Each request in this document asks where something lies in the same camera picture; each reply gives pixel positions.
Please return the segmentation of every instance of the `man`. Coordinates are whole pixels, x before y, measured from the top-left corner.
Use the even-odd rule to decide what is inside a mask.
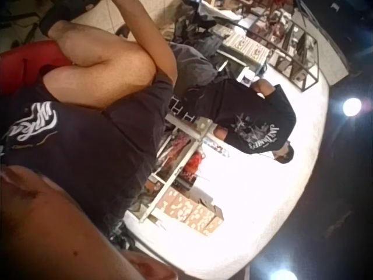
[[[288,137],[296,116],[280,85],[260,79],[248,88],[218,72],[194,48],[170,46],[179,74],[174,94],[189,114],[213,120],[219,125],[215,136],[244,153],[271,151],[280,163],[292,160],[294,149]]]
[[[113,1],[137,43],[69,22],[97,2],[62,0],[40,23],[74,65],[0,100],[1,253],[27,279],[143,279],[103,234],[151,173],[177,67],[138,0]]]

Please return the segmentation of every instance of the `red cushion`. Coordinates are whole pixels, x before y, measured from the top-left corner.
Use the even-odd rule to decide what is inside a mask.
[[[14,93],[21,85],[32,85],[46,65],[71,65],[54,41],[24,45],[0,54],[0,95]]]

